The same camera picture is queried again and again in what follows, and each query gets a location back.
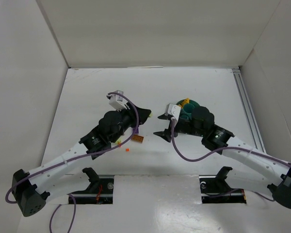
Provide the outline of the yellow lego brick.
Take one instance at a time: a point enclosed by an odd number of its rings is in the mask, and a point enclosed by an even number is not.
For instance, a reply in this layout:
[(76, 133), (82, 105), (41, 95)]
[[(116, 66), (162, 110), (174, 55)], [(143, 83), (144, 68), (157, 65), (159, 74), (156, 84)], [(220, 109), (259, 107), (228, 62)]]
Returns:
[(189, 98), (186, 98), (183, 100), (183, 102), (181, 103), (181, 106), (184, 106), (186, 104), (190, 103), (190, 99)]

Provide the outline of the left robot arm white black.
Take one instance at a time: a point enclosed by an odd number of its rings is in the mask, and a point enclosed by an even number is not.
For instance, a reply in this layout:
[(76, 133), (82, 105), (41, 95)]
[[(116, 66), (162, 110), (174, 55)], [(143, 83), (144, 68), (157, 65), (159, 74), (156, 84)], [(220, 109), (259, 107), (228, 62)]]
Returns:
[(47, 202), (60, 196), (95, 190), (100, 177), (91, 167), (93, 161), (112, 151), (112, 144), (127, 129), (143, 125), (150, 114), (151, 110), (128, 102), (120, 110), (105, 113), (97, 126), (62, 155), (30, 171), (16, 171), (9, 193), (13, 195), (22, 215), (32, 216)]

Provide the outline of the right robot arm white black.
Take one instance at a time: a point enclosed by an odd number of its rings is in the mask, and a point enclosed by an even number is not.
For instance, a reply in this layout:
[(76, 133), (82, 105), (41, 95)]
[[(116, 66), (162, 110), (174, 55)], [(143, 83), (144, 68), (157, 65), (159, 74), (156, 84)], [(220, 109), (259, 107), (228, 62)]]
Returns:
[(200, 136), (202, 145), (209, 150), (206, 155), (186, 158), (177, 147), (177, 154), (188, 162), (199, 162), (217, 153), (240, 162), (254, 170), (249, 174), (232, 167), (223, 167), (216, 175), (216, 180), (232, 189), (245, 189), (271, 196), (280, 205), (291, 209), (291, 162), (272, 157), (240, 140), (232, 132), (218, 126), (214, 115), (203, 106), (195, 107), (191, 117), (182, 119), (181, 108), (174, 104), (166, 107), (165, 113), (158, 118), (169, 120), (167, 129), (154, 134), (172, 144), (178, 133)]

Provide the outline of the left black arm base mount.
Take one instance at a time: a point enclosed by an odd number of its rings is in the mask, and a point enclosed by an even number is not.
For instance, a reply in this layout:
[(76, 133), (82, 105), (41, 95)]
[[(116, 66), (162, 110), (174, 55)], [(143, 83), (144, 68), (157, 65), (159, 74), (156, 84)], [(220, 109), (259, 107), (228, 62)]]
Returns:
[(91, 167), (82, 170), (89, 182), (86, 189), (72, 193), (76, 204), (113, 204), (114, 176), (99, 176)]

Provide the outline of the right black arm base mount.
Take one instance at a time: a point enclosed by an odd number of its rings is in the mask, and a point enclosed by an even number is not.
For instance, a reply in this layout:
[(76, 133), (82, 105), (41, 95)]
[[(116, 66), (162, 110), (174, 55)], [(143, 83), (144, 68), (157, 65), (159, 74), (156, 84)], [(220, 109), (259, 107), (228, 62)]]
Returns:
[(227, 174), (231, 167), (222, 167), (216, 175), (200, 175), (200, 191), (202, 204), (246, 204), (243, 189), (233, 189), (227, 182)]

